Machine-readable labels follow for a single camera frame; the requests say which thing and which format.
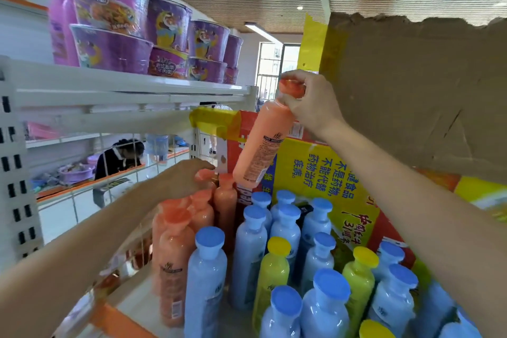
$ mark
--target right hand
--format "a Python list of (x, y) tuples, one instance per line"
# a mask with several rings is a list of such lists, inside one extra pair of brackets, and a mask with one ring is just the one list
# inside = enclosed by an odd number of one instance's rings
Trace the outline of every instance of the right hand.
[(281, 79), (298, 80), (306, 85), (305, 96), (298, 100), (283, 94), (279, 100), (295, 118), (316, 136), (324, 139), (326, 129), (336, 120), (345, 123), (333, 86), (322, 75), (303, 70), (284, 72)]

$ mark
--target barcode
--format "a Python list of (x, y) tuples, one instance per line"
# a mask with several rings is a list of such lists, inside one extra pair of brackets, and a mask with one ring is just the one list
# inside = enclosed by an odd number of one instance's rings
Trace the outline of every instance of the barcode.
[(302, 139), (304, 129), (305, 128), (301, 125), (301, 123), (294, 122), (292, 124), (292, 128), (290, 129), (290, 133), (288, 134), (288, 136), (290, 136), (291, 138)]
[(172, 318), (179, 318), (182, 315), (183, 301), (172, 303)]

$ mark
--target yellow bottle cap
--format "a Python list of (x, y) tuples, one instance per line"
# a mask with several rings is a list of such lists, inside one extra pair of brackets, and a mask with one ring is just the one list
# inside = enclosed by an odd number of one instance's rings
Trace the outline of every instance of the yellow bottle cap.
[(371, 269), (374, 269), (379, 265), (379, 258), (377, 257), (377, 254), (366, 247), (356, 247), (354, 249), (354, 258), (359, 263), (364, 264)]
[(359, 338), (395, 338), (395, 335), (380, 323), (367, 319), (361, 323)]
[(271, 254), (286, 257), (290, 254), (290, 243), (281, 237), (271, 237), (268, 240), (268, 251)]

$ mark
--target window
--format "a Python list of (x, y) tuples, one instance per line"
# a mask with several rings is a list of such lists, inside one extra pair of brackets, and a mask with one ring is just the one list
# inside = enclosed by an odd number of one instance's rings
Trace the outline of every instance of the window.
[(275, 43), (261, 43), (256, 79), (258, 97), (261, 100), (274, 99), (280, 74), (296, 69), (299, 47), (299, 44), (277, 46)]

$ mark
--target linear light fixture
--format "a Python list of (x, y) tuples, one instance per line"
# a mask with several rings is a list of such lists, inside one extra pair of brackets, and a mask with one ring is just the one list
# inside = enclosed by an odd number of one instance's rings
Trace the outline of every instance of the linear light fixture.
[(259, 35), (265, 37), (266, 39), (272, 41), (273, 43), (278, 44), (279, 46), (283, 46), (283, 43), (280, 40), (276, 39), (274, 36), (267, 33), (266, 30), (264, 30), (257, 23), (249, 23), (246, 21), (245, 26), (250, 28), (252, 31), (257, 32)]

